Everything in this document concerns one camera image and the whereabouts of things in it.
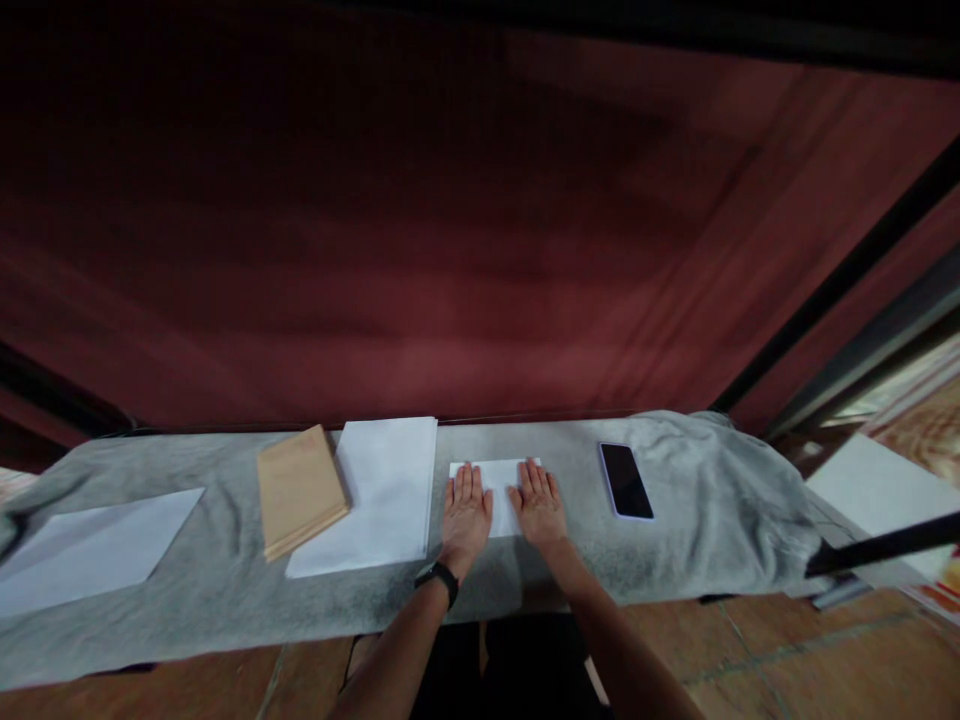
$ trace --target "wooden floor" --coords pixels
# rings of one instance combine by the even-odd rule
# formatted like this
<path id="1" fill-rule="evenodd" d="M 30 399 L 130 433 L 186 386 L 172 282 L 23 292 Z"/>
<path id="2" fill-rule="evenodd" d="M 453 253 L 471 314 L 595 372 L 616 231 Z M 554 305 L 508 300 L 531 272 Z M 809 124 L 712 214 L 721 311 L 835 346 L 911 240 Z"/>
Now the wooden floor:
<path id="1" fill-rule="evenodd" d="M 710 718 L 960 717 L 960 631 L 895 591 L 825 614 L 782 595 L 627 612 Z M 350 648 L 259 648 L 8 692 L 0 717 L 322 717 Z"/>

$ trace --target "black phone screen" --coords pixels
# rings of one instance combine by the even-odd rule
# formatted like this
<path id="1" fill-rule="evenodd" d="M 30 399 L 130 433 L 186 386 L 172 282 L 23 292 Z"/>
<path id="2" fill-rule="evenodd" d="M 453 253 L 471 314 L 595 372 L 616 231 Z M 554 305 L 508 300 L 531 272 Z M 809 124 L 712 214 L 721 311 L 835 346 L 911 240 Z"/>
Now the black phone screen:
<path id="1" fill-rule="evenodd" d="M 607 481 L 617 514 L 653 520 L 653 508 L 643 488 L 633 450 L 624 445 L 600 443 L 600 454 L 607 470 Z"/>

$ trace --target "gray blanket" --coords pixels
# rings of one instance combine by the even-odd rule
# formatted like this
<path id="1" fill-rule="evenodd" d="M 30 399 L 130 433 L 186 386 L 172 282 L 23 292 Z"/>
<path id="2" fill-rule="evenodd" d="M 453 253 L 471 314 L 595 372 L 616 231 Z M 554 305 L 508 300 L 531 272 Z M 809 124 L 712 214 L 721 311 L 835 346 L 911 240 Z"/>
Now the gray blanket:
<path id="1" fill-rule="evenodd" d="M 35 532 L 52 514 L 206 487 L 142 585 L 0 620 L 0 689 L 138 662 L 384 628 L 424 563 L 301 580 L 263 559 L 256 456 L 291 433 L 98 440 L 46 472 L 8 513 Z M 597 443 L 630 445 L 656 513 L 617 519 Z M 430 542 L 440 540 L 450 462 L 539 456 L 557 475 L 570 534 L 620 603 L 768 593 L 799 581 L 819 545 L 798 473 L 722 416 L 653 412 L 622 420 L 441 427 Z M 450 622 L 562 606 L 535 550 L 491 540 Z"/>

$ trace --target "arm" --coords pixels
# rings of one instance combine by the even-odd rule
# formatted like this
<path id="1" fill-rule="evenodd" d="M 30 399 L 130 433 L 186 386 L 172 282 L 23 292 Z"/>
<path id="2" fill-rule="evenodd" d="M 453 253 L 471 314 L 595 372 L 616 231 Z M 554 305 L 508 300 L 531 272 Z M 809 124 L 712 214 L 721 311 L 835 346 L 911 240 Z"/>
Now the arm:
<path id="1" fill-rule="evenodd" d="M 597 674 L 618 717 L 702 718 L 683 686 L 644 644 L 590 574 L 567 537 L 557 480 L 533 460 L 520 465 L 510 502 L 524 537 L 540 550 L 570 603 Z"/>
<path id="2" fill-rule="evenodd" d="M 487 543 L 493 495 L 467 463 L 447 483 L 440 562 L 463 584 Z M 413 710 L 437 630 L 447 614 L 446 586 L 433 579 L 414 593 L 353 677 L 330 718 L 407 718 Z"/>

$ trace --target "small white card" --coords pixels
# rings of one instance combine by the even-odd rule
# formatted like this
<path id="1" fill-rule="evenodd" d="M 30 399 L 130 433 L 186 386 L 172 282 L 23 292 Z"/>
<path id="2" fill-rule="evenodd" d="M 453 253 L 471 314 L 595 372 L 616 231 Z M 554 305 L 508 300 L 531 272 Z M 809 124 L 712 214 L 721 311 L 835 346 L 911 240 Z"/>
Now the small white card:
<path id="1" fill-rule="evenodd" d="M 511 485 L 515 488 L 520 487 L 520 463 L 522 462 L 526 462 L 526 459 L 470 461 L 471 465 L 480 468 L 483 489 L 493 490 L 493 525 L 490 527 L 490 537 L 522 534 L 517 515 L 510 504 L 510 496 L 507 495 L 507 488 Z M 540 458 L 534 458 L 534 462 L 539 465 Z M 463 462 L 450 463 L 450 477 L 455 478 L 457 470 L 463 464 Z"/>

